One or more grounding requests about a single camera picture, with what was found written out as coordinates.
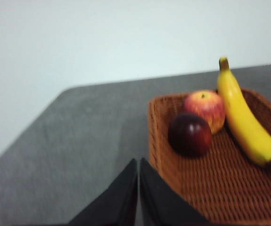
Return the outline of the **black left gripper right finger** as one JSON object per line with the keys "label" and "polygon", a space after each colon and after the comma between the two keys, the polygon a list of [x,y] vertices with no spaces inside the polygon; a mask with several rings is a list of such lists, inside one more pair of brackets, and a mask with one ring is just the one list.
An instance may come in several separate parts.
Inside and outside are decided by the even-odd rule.
{"label": "black left gripper right finger", "polygon": [[210,226],[211,223],[184,201],[145,159],[140,160],[140,198],[144,221],[155,226]]}

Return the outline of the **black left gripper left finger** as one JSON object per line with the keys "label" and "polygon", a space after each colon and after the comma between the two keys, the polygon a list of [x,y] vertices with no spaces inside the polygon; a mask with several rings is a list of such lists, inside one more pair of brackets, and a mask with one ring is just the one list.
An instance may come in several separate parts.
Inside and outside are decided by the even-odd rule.
{"label": "black left gripper left finger", "polygon": [[137,161],[132,159],[109,187],[68,224],[70,226],[133,226],[137,199]]}

